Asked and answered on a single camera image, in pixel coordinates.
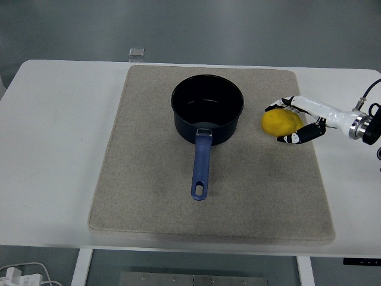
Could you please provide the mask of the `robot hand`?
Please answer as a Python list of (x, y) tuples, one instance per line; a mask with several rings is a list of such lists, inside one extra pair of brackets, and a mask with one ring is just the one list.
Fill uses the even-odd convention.
[(330, 105), (314, 101), (302, 96), (281, 98), (268, 106), (265, 111), (285, 109), (296, 114), (306, 113), (316, 119), (297, 131), (279, 136), (277, 141), (289, 144), (303, 144), (325, 134), (326, 128), (339, 129), (351, 139), (361, 138), (361, 112), (340, 111)]

